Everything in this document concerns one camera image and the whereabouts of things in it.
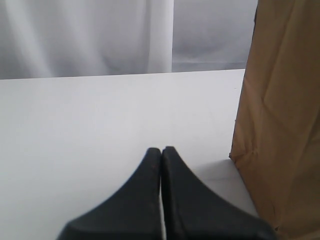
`white table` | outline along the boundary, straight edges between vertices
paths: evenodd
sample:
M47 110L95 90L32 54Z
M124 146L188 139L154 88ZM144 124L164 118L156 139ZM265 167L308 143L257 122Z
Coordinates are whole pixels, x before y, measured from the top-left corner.
M0 80L0 239L54 240L148 147L257 215L228 158L244 70Z

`white backdrop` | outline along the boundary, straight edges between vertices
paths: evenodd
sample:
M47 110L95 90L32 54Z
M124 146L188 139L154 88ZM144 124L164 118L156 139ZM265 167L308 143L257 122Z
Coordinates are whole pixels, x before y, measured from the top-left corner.
M256 5L0 0L0 79L243 68Z

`brown paper bag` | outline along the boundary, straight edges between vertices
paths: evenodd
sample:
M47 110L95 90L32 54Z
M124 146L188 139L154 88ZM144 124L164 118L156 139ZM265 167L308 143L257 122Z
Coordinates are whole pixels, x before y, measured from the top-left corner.
M230 153L279 236L320 238L320 0L260 0Z

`table surface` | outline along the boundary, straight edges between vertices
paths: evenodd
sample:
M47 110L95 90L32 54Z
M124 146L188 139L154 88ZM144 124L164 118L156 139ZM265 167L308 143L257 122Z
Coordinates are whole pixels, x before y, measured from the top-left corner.
M228 155L244 70L0 80L0 239L54 240L149 147L257 215Z

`paper bag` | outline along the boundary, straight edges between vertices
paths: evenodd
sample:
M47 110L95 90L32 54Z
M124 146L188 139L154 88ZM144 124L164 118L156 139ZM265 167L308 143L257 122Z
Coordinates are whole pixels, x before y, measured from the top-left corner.
M261 218L320 238L320 0L260 0L230 153Z

